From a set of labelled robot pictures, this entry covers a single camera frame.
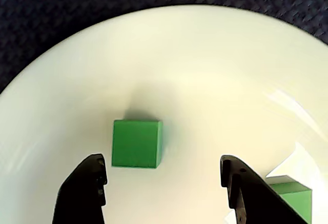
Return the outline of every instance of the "white plate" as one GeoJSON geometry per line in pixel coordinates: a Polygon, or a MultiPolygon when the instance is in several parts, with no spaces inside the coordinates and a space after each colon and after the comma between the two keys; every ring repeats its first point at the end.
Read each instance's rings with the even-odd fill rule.
{"type": "Polygon", "coordinates": [[[286,23],[214,6],[145,10],[53,47],[0,98],[0,222],[51,223],[60,184],[106,159],[107,223],[222,223],[219,160],[266,175],[299,141],[327,172],[328,47],[286,23]],[[156,170],[111,168],[114,119],[156,117],[156,170]]]}

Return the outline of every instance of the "textured fabric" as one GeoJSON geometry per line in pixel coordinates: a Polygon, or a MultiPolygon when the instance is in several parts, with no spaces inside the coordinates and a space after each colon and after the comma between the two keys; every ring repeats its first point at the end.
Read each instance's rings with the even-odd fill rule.
{"type": "Polygon", "coordinates": [[[132,11],[177,4],[261,12],[328,43],[328,0],[0,0],[0,92],[27,64],[79,30],[132,11]]]}

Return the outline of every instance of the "green cube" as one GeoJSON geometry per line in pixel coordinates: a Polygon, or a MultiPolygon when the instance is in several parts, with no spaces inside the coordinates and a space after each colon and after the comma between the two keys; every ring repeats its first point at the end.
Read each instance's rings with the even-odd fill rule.
{"type": "Polygon", "coordinates": [[[308,224],[311,224],[312,190],[286,175],[268,179],[267,182],[273,190],[303,217],[308,224]]]}
{"type": "Polygon", "coordinates": [[[162,122],[114,121],[112,166],[157,168],[161,148],[162,122]]]}

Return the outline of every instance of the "green block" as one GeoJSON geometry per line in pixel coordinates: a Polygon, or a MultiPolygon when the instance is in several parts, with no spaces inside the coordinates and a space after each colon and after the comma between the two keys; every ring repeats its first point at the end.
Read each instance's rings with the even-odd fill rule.
{"type": "Polygon", "coordinates": [[[112,166],[157,168],[161,147],[162,122],[114,121],[112,166]]]}
{"type": "Polygon", "coordinates": [[[293,180],[270,185],[303,219],[312,222],[312,190],[293,180]]]}

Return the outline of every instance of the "dark blue fabric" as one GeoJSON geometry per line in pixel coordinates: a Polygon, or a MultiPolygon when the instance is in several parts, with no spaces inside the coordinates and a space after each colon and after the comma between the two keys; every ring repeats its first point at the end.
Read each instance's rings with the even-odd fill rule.
{"type": "Polygon", "coordinates": [[[0,0],[0,92],[27,64],[79,30],[132,11],[177,4],[257,11],[328,43],[328,0],[0,0]]]}

